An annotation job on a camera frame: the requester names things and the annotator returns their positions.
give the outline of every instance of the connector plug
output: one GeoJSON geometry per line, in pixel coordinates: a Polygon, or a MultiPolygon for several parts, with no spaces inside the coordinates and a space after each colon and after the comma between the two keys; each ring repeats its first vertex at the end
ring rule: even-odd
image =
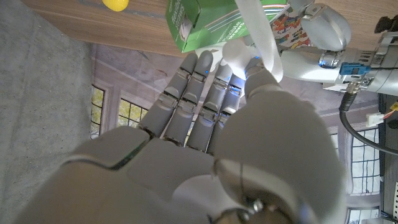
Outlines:
{"type": "Polygon", "coordinates": [[[373,127],[384,122],[384,114],[377,112],[366,115],[366,127],[373,127]]]}

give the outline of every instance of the white robotic arm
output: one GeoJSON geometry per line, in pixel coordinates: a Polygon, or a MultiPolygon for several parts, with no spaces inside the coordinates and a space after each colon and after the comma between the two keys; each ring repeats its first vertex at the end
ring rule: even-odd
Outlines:
{"type": "Polygon", "coordinates": [[[76,149],[16,223],[342,222],[344,174],[324,124],[258,58],[246,84],[219,68],[182,147],[211,60],[189,55],[139,129],[76,149]]]}

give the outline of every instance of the yellow ball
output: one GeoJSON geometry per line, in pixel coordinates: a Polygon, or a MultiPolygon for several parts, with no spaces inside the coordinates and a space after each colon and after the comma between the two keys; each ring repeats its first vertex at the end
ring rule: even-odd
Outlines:
{"type": "Polygon", "coordinates": [[[102,0],[106,7],[113,11],[120,12],[127,7],[129,0],[102,0]]]}

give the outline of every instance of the window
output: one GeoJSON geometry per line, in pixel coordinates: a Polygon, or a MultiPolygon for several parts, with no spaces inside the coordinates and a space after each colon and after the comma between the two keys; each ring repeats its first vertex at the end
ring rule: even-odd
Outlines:
{"type": "Polygon", "coordinates": [[[333,143],[333,146],[335,148],[336,153],[338,154],[338,140],[337,140],[337,134],[331,134],[331,141],[333,143]]]}
{"type": "Polygon", "coordinates": [[[187,145],[187,141],[188,141],[188,138],[189,138],[189,135],[191,135],[191,131],[192,131],[192,128],[193,128],[193,125],[195,124],[195,122],[194,121],[192,121],[191,122],[191,126],[189,127],[189,130],[188,130],[188,134],[187,134],[187,136],[185,137],[185,143],[184,143],[184,146],[186,146],[187,145]]]}
{"type": "Polygon", "coordinates": [[[133,128],[138,127],[138,123],[148,112],[147,109],[130,103],[127,100],[120,99],[119,104],[119,126],[130,126],[133,128]]]}
{"type": "Polygon", "coordinates": [[[101,116],[104,103],[104,91],[93,86],[91,98],[91,135],[90,138],[97,138],[101,134],[101,116]]]}
{"type": "MultiPolygon", "coordinates": [[[[378,129],[358,131],[376,143],[379,142],[378,129]]],[[[374,195],[380,193],[379,150],[353,138],[351,155],[352,195],[374,195]]]]}
{"type": "Polygon", "coordinates": [[[379,209],[376,208],[351,208],[348,210],[347,224],[361,224],[362,220],[378,218],[379,209]]]}

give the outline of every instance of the gray wall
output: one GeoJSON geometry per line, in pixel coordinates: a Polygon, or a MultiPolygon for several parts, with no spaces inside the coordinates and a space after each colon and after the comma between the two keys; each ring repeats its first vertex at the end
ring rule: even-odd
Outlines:
{"type": "Polygon", "coordinates": [[[19,1],[0,7],[0,223],[89,138],[90,45],[19,1]]]}

